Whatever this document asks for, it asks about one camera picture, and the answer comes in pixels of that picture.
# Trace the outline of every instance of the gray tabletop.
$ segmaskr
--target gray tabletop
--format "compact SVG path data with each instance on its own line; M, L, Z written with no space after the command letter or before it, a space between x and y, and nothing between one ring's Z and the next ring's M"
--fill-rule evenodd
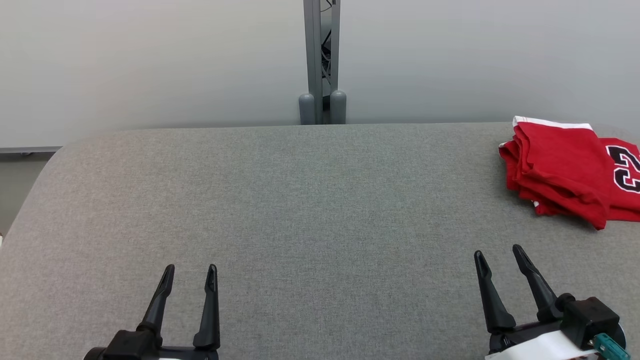
M596 126L600 136L623 131ZM481 249L518 323L536 306L511 245L560 294L640 340L640 224L596 232L506 190L511 124L174 129L64 147L0 249L3 359L80 359L141 320L176 266L163 337L189 345L209 263L221 359L482 359Z

